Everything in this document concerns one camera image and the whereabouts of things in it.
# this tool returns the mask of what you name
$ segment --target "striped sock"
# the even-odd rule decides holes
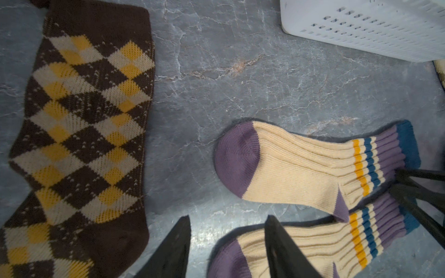
[[[324,278],[352,278],[394,239],[417,228],[417,220],[385,194],[350,215],[349,223],[285,229]],[[237,237],[213,260],[208,278],[269,277],[264,230]]]
[[[409,121],[345,143],[318,141],[248,121],[221,138],[214,162],[223,184],[238,197],[309,205],[344,222],[348,211],[391,179],[396,168],[420,166]]]

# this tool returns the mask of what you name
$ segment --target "white plastic basket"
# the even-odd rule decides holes
[[[280,0],[280,5],[283,30],[294,36],[411,62],[445,58],[445,7],[428,0]]]

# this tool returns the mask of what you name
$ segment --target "blue stripe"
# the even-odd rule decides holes
[[[374,239],[374,235],[372,234],[371,222],[369,222],[369,209],[362,209],[362,219],[363,219],[363,228],[364,233],[366,235],[366,240],[368,241],[368,247],[371,251],[372,258],[377,257],[377,244]]]
[[[376,173],[376,167],[374,165],[374,158],[372,157],[372,146],[371,146],[371,138],[364,139],[365,153],[366,153],[366,161],[368,162],[368,175],[371,177],[371,181],[374,184],[373,190],[376,189],[380,185],[380,180],[378,179],[378,175]]]
[[[421,164],[419,149],[410,121],[404,120],[397,124],[397,139],[399,140],[399,147],[405,155],[405,168],[419,168]]]

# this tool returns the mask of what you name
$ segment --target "marble surface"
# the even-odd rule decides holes
[[[236,122],[258,118],[339,141],[408,119],[422,168],[441,169],[445,93],[431,62],[287,35],[278,0],[119,2],[149,10],[156,47],[144,177],[150,242],[123,277],[137,272],[182,215],[190,215],[192,226],[190,278],[205,277],[214,246],[238,227],[264,223],[268,214],[284,222],[326,216],[302,205],[243,201],[222,185],[213,151]],[[24,89],[45,13],[26,0],[0,3],[0,223],[29,192],[9,168],[8,152],[23,120]],[[427,186],[444,190],[438,183]],[[442,221],[434,208],[421,206]],[[420,227],[357,277],[445,277],[445,250]]]

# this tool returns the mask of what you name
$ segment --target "argyle sock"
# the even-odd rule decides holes
[[[347,222],[348,211],[396,168],[418,168],[420,158],[409,121],[345,143],[248,121],[220,139],[214,163],[222,183],[238,197],[309,205]]]
[[[142,193],[154,85],[149,14],[51,1],[43,35],[10,152],[32,191],[0,229],[0,276],[117,277],[149,236]]]
[[[394,239],[418,226],[419,222],[387,193],[352,213],[349,223],[284,228],[322,277],[352,278]],[[208,273],[208,278],[259,277],[270,277],[264,229],[226,244]]]

